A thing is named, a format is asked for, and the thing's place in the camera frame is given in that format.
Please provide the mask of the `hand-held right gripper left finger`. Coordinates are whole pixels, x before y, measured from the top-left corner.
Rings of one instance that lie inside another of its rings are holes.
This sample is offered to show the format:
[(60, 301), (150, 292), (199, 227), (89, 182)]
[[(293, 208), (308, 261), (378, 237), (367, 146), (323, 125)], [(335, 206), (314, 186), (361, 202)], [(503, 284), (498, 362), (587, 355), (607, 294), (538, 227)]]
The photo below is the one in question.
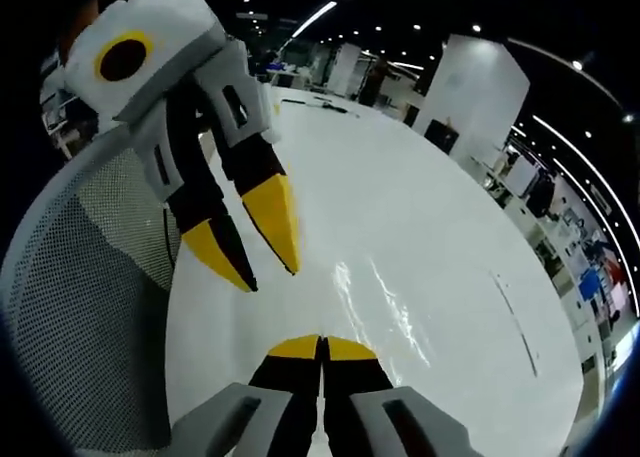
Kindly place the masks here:
[(174, 456), (306, 454), (316, 428), (321, 337), (269, 350), (247, 384), (232, 383), (172, 428)]

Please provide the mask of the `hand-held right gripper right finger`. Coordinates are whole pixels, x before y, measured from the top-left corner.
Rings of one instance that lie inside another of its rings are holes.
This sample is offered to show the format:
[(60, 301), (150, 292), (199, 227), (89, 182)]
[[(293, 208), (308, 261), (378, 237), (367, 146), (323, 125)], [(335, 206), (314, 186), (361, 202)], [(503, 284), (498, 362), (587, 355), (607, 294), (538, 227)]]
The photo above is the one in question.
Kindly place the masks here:
[(376, 354), (322, 342), (324, 430), (334, 456), (477, 456), (467, 428), (410, 386), (394, 386)]

